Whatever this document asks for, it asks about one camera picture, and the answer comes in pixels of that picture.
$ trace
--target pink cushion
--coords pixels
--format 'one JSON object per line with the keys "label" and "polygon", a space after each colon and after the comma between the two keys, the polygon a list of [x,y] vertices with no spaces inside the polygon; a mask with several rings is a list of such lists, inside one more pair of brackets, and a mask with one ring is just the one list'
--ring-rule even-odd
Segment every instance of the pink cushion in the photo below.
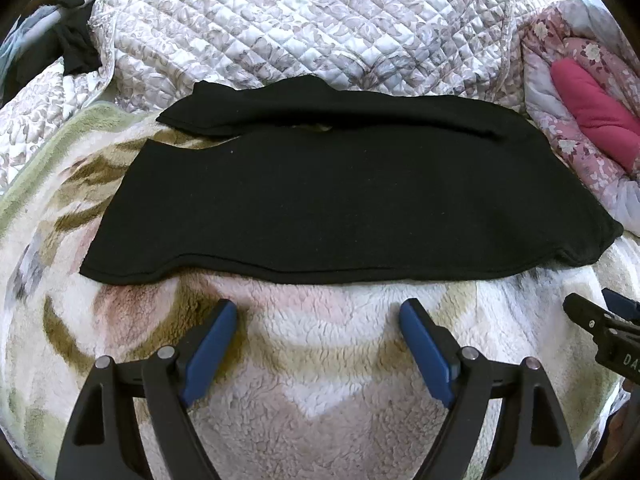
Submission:
{"label": "pink cushion", "polygon": [[553,62],[551,78],[582,132],[631,173],[640,154],[640,120],[571,58]]}

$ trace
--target white quilted blanket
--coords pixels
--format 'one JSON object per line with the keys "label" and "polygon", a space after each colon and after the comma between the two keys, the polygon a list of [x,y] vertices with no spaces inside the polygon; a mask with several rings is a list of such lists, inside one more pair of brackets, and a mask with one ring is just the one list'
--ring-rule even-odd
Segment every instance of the white quilted blanket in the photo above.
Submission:
{"label": "white quilted blanket", "polygon": [[517,27],[549,0],[97,0],[102,68],[62,60],[0,110],[0,194],[114,77],[128,111],[158,110],[206,79],[254,88],[313,73],[340,89],[452,93],[524,108]]}

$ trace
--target screw head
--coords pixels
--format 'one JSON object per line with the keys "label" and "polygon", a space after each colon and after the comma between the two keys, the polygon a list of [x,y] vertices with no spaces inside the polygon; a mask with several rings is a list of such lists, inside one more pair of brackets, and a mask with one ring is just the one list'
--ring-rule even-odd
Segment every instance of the screw head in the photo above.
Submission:
{"label": "screw head", "polygon": [[171,359],[175,354],[175,348],[172,346],[163,346],[158,350],[158,357],[161,359]]}
{"label": "screw head", "polygon": [[535,357],[527,357],[524,359],[524,364],[527,365],[527,368],[531,370],[540,370],[542,368],[542,363],[538,361]]}
{"label": "screw head", "polygon": [[108,355],[103,355],[95,360],[95,367],[104,369],[111,364],[111,358]]}
{"label": "screw head", "polygon": [[465,346],[462,349],[462,357],[464,357],[465,359],[469,359],[470,361],[475,361],[476,359],[478,359],[479,355],[480,352],[478,352],[478,350],[476,350],[472,346]]}

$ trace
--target black garment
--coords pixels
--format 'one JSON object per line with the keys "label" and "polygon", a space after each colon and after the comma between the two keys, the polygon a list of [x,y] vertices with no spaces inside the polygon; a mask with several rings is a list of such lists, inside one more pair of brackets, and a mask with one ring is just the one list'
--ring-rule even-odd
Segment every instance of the black garment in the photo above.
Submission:
{"label": "black garment", "polygon": [[[336,127],[282,125],[302,119]],[[485,102],[303,77],[200,83],[161,120],[217,134],[253,123],[206,150],[148,140],[82,263],[89,278],[144,283],[185,266],[279,283],[498,278],[554,257],[592,264],[622,234],[535,127]]]}
{"label": "black garment", "polygon": [[91,42],[87,26],[93,7],[93,3],[88,4],[63,18],[14,60],[4,83],[2,100],[5,103],[60,56],[65,60],[64,75],[83,74],[100,68],[100,55]]}

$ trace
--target sherpa blanket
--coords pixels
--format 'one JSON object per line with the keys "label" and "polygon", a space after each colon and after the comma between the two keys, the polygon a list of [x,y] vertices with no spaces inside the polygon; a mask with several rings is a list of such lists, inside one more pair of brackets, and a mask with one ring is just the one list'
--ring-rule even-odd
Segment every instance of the sherpa blanket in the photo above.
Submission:
{"label": "sherpa blanket", "polygon": [[[190,416],[221,478],[411,478],[446,414],[398,328],[399,305],[412,297],[461,344],[489,358],[519,363],[537,356],[578,460],[589,455],[618,377],[594,362],[589,335],[569,322],[561,303],[578,292],[604,306],[604,286],[640,297],[640,249],[632,235],[616,240],[594,266],[550,262],[487,282],[275,285],[184,269],[149,285],[103,285],[78,269],[145,139],[191,149],[212,143],[154,116],[115,134],[127,116],[100,106],[81,112],[35,156],[0,214],[0,423],[45,478],[53,478],[66,422],[95,358],[145,358],[176,342],[218,298],[239,306],[239,328]],[[95,123],[102,130],[87,131],[89,112],[102,118]],[[481,475],[498,411],[492,402],[470,479]],[[143,403],[138,418],[155,478],[167,479]]]}

